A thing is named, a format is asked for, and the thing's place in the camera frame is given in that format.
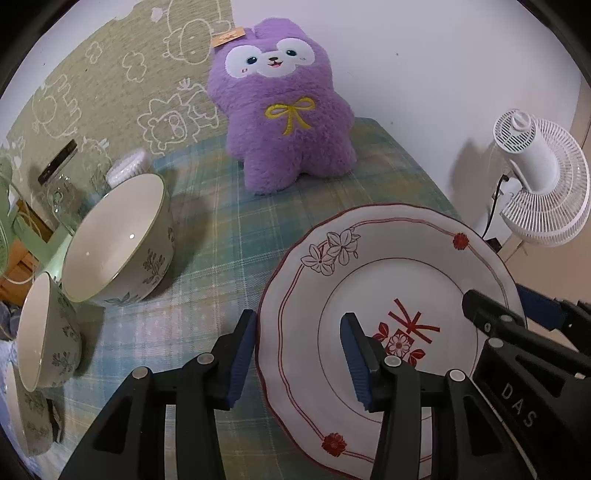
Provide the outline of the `white plate red pattern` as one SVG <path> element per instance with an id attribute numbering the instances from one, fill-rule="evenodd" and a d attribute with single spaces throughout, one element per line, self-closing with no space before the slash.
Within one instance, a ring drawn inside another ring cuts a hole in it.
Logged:
<path id="1" fill-rule="evenodd" d="M 339 324 L 420 371 L 472 374 L 485 336 L 462 312 L 475 289 L 522 312 L 515 282 L 471 228 L 425 207 L 370 205 L 312 228 L 273 273 L 259 307 L 257 368 L 267 402 L 311 460 L 372 471 L 382 417 L 356 399 Z"/>

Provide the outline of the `large floral ceramic bowl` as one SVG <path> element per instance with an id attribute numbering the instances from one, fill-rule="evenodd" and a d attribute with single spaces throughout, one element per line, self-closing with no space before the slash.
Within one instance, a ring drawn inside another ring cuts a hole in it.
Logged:
<path id="1" fill-rule="evenodd" d="M 149 295 L 174 254 L 170 199 L 163 178 L 134 176 L 105 195 L 75 232 L 62 269 L 74 303 L 125 306 Z"/>

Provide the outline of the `white standing fan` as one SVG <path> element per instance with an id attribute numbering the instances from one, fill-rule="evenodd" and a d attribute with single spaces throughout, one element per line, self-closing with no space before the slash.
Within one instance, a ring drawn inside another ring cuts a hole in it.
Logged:
<path id="1" fill-rule="evenodd" d="M 497 119 L 493 137 L 520 183 L 500 211 L 512 233 L 544 247 L 576 238 L 590 214 L 590 169 L 575 138 L 519 109 Z"/>

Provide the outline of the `plaid tablecloth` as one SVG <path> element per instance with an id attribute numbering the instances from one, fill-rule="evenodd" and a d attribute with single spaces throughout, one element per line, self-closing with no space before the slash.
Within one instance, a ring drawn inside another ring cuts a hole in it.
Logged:
<path id="1" fill-rule="evenodd" d="M 413 157 L 375 120 L 356 119 L 356 167 L 332 180 L 304 177 L 270 196 L 245 191 L 242 167 L 223 136 L 155 163 L 170 191 L 175 252 L 143 301 L 108 309 L 81 305 L 82 360 L 63 386 L 47 391 L 63 437 L 27 459 L 28 474 L 57 478 L 122 380 L 138 366 L 155 372 L 183 365 L 256 308 L 283 254 L 311 227 L 343 210 L 403 202 L 447 215 L 455 208 Z"/>

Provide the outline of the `glass jar black lid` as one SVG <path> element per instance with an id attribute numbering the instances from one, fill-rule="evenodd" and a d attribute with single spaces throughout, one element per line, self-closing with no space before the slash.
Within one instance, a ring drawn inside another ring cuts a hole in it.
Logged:
<path id="1" fill-rule="evenodd" d="M 70 140 L 42 170 L 38 182 L 58 223 L 73 236 L 90 210 L 108 193 L 112 160 L 106 139 Z"/>

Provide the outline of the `cotton swab container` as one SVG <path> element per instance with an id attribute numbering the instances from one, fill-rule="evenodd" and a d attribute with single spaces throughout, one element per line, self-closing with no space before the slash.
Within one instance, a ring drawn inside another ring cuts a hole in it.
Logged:
<path id="1" fill-rule="evenodd" d="M 150 171 L 151 164 L 143 148 L 134 149 L 117 160 L 105 175 L 108 186 L 113 189 L 124 181 Z"/>

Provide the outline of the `purple plush bunny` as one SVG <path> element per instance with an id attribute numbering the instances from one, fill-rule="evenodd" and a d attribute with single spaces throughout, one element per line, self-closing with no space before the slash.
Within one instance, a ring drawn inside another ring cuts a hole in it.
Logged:
<path id="1" fill-rule="evenodd" d="M 245 189 L 271 194 L 303 174 L 332 178 L 356 165 L 355 123 L 335 91 L 327 51 L 287 18 L 267 18 L 214 51 L 207 94 L 228 119 L 226 149 Z"/>

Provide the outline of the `green animal print mat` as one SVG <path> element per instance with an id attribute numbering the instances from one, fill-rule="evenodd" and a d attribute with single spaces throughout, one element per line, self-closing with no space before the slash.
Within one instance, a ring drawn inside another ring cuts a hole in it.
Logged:
<path id="1" fill-rule="evenodd" d="M 226 128 L 206 94 L 228 1 L 82 1 L 35 46 L 1 96 L 1 152 L 18 188 L 70 140 L 93 161 L 153 158 Z"/>

